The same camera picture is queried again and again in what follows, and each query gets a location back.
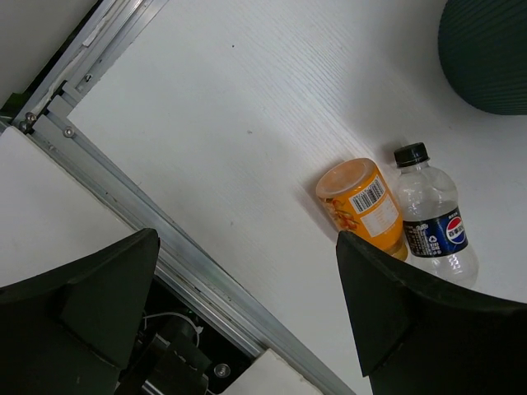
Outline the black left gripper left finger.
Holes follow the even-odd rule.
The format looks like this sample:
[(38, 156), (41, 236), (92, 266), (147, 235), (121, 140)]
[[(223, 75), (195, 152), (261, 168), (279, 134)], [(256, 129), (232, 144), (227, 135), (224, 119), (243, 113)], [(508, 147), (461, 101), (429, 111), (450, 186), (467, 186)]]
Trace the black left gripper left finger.
[(111, 394), (132, 354), (160, 239), (143, 229), (1, 289), (3, 394)]

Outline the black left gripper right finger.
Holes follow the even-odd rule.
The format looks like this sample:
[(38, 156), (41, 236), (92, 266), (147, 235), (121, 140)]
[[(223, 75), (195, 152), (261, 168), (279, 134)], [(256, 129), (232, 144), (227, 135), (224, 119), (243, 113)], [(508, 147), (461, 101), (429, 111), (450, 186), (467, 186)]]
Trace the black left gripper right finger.
[(373, 393), (525, 393), (525, 304), (444, 281), (351, 232), (336, 255)]

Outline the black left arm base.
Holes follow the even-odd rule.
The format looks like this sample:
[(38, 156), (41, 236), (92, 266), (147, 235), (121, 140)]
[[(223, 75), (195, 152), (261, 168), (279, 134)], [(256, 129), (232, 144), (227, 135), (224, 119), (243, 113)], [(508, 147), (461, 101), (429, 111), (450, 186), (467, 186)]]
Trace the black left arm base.
[(254, 362), (158, 276), (116, 394), (223, 394)]

